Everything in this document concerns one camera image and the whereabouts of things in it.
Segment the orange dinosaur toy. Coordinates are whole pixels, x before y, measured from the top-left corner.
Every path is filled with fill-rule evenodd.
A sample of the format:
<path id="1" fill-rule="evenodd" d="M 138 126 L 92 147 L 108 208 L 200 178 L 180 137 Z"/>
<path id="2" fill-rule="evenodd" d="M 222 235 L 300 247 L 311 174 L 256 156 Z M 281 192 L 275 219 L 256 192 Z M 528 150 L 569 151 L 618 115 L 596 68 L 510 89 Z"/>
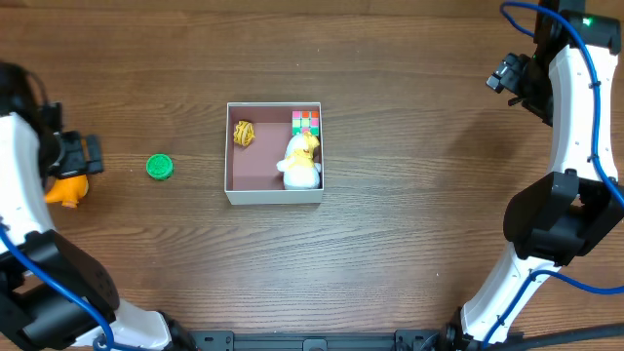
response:
<path id="1" fill-rule="evenodd" d="M 75 209 L 89 191 L 86 175 L 56 179 L 52 188 L 45 195 L 47 204 L 61 203 L 64 207 Z"/>

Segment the green wheel disc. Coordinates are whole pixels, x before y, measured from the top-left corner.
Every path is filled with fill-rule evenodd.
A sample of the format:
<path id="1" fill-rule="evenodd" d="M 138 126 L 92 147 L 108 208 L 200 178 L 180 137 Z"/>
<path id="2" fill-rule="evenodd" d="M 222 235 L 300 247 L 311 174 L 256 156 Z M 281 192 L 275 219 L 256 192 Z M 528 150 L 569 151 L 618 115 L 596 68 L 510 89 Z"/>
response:
<path id="1" fill-rule="evenodd" d="M 145 168 L 151 178 L 155 180 L 166 180 L 173 175 L 175 165 L 168 155 L 158 153 L 148 158 Z"/>

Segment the gold wheel disc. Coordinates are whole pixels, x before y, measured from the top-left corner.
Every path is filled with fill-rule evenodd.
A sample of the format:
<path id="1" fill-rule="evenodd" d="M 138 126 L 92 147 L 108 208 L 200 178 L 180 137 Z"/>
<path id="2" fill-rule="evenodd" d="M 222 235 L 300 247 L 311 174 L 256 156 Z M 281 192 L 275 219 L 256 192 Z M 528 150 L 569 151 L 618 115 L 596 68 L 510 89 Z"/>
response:
<path id="1" fill-rule="evenodd" d="M 243 147 L 249 146 L 255 139 L 254 124 L 241 120 L 235 125 L 233 142 Z"/>

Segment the multicolour puzzle cube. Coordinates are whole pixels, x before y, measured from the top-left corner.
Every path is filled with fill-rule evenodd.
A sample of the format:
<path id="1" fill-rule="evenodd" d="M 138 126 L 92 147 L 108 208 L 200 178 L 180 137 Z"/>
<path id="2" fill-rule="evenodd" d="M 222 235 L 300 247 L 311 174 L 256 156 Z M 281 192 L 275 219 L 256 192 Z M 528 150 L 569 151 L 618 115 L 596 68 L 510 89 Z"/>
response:
<path id="1" fill-rule="evenodd" d="M 296 136 L 309 132 L 311 135 L 318 137 L 321 132 L 320 122 L 321 116 L 319 111 L 293 111 L 292 134 Z"/>

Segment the white duck plush toy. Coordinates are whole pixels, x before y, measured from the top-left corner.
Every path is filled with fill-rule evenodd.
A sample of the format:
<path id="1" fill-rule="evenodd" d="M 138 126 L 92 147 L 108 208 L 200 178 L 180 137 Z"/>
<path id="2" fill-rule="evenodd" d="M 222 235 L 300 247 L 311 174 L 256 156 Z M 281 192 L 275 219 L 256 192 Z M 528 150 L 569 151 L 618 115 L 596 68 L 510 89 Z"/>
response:
<path id="1" fill-rule="evenodd" d="M 318 189 L 321 185 L 322 165 L 314 161 L 314 153 L 321 145 L 310 132 L 297 134 L 291 138 L 284 159 L 276 165 L 283 174 L 286 190 Z"/>

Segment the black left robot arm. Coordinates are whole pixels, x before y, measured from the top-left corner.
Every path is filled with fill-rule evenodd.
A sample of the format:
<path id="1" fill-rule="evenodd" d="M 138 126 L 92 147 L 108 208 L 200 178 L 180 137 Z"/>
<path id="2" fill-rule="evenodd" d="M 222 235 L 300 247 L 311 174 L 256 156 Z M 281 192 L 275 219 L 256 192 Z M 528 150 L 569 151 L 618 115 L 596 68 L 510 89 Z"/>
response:
<path id="1" fill-rule="evenodd" d="M 97 136 L 67 132 L 41 79 L 1 64 L 1 333 L 22 350 L 194 350 L 191 332 L 121 298 L 106 269 L 57 232 L 47 183 L 103 170 Z"/>

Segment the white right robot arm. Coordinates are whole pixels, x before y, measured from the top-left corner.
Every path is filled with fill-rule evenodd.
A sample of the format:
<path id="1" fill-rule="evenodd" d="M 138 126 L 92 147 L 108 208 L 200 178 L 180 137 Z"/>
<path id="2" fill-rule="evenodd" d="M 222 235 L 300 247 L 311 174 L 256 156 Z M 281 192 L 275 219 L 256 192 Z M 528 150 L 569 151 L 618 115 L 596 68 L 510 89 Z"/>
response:
<path id="1" fill-rule="evenodd" d="M 507 55 L 488 86 L 553 131 L 546 175 L 509 202 L 506 247 L 472 299 L 429 350 L 527 350 L 619 336 L 619 324 L 525 338 L 514 320 L 550 278 L 588 254 L 623 218 L 610 131 L 611 86 L 621 51 L 617 19 L 587 12 L 580 0 L 541 1 L 530 37 L 535 52 Z"/>

